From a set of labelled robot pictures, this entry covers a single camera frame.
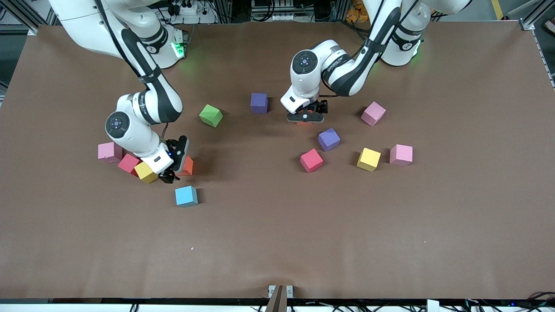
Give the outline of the purple foam block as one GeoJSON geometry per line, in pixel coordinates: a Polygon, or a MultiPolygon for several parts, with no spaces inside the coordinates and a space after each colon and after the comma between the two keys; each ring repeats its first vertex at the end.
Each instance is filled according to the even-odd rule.
{"type": "Polygon", "coordinates": [[[319,133],[317,140],[322,150],[327,152],[339,146],[341,138],[339,137],[335,129],[332,127],[324,132],[319,133]]]}
{"type": "Polygon", "coordinates": [[[252,113],[267,114],[269,110],[269,99],[266,93],[252,93],[250,100],[252,113]]]}

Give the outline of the aluminium frame profile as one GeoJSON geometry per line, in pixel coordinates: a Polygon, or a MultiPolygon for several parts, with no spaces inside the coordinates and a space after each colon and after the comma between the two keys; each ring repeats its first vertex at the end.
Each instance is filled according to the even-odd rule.
{"type": "Polygon", "coordinates": [[[534,30],[535,23],[549,9],[555,6],[555,0],[529,0],[527,6],[535,5],[535,7],[525,16],[519,19],[519,25],[522,30],[534,30]]]}
{"type": "Polygon", "coordinates": [[[24,0],[0,0],[0,7],[9,13],[15,23],[0,21],[0,34],[35,36],[42,18],[24,0]]]}

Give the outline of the yellow foam block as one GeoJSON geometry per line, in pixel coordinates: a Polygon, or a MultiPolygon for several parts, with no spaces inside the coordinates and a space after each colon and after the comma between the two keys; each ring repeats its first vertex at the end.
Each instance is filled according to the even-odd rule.
{"type": "Polygon", "coordinates": [[[363,148],[359,154],[356,166],[358,168],[373,172],[380,162],[381,153],[372,149],[363,148]]]}
{"type": "Polygon", "coordinates": [[[134,171],[136,172],[137,177],[147,184],[150,184],[158,179],[158,174],[153,172],[146,162],[140,162],[137,164],[134,167],[134,171]]]}

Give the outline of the green foam block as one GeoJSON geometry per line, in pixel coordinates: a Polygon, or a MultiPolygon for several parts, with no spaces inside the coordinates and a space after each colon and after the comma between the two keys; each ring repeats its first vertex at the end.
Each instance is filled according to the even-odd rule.
{"type": "Polygon", "coordinates": [[[216,128],[220,121],[223,119],[223,114],[220,109],[210,104],[206,104],[206,106],[199,113],[199,117],[203,123],[216,128]]]}

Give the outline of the lilac pink foam block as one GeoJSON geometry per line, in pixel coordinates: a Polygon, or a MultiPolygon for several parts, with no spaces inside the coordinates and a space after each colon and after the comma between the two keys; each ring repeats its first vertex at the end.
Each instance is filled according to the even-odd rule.
{"type": "Polygon", "coordinates": [[[361,119],[373,127],[375,124],[383,117],[386,113],[386,109],[379,105],[376,101],[373,101],[362,113],[361,119]]]}

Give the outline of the pile of orange snacks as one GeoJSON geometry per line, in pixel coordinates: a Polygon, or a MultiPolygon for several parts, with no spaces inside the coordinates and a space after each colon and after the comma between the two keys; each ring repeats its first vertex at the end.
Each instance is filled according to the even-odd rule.
{"type": "Polygon", "coordinates": [[[363,23],[369,21],[369,15],[363,0],[351,0],[345,15],[347,23],[363,23]]]}

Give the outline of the white power strip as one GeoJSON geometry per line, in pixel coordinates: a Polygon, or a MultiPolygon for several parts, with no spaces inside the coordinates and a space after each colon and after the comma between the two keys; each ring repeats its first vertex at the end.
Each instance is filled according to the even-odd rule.
{"type": "Polygon", "coordinates": [[[208,0],[165,0],[172,24],[212,24],[218,17],[208,0]]]}
{"type": "Polygon", "coordinates": [[[313,20],[313,0],[250,0],[248,13],[256,22],[300,22],[313,20]]]}

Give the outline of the small metal bracket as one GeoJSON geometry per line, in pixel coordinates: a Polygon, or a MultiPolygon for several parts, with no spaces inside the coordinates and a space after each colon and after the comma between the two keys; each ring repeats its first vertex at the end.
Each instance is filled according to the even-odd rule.
{"type": "MultiPolygon", "coordinates": [[[[270,298],[278,288],[279,287],[275,285],[268,286],[268,298],[270,298]]],[[[288,299],[295,298],[293,286],[282,286],[282,293],[285,293],[288,299]]]]}

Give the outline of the red foam block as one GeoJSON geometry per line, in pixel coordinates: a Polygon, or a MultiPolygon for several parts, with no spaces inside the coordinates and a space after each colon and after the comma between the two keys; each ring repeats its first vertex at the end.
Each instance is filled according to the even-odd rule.
{"type": "Polygon", "coordinates": [[[133,154],[124,154],[122,160],[118,164],[121,170],[138,177],[135,167],[141,163],[141,159],[133,156],[133,154]]]}
{"type": "Polygon", "coordinates": [[[300,163],[306,172],[313,172],[323,165],[323,158],[317,150],[311,149],[300,156],[300,163]]]}

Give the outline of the cyan foam block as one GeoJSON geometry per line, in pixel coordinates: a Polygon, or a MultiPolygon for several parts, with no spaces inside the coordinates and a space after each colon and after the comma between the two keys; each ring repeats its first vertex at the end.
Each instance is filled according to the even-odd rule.
{"type": "Polygon", "coordinates": [[[193,186],[175,189],[175,204],[178,207],[192,207],[198,205],[198,194],[193,186]]]}

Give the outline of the brown upright pole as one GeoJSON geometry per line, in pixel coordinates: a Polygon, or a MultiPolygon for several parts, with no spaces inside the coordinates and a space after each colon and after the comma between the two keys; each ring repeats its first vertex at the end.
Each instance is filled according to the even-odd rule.
{"type": "Polygon", "coordinates": [[[269,298],[265,312],[287,312],[287,298],[286,294],[282,293],[282,286],[283,285],[279,285],[279,288],[275,290],[274,294],[269,298]]]}

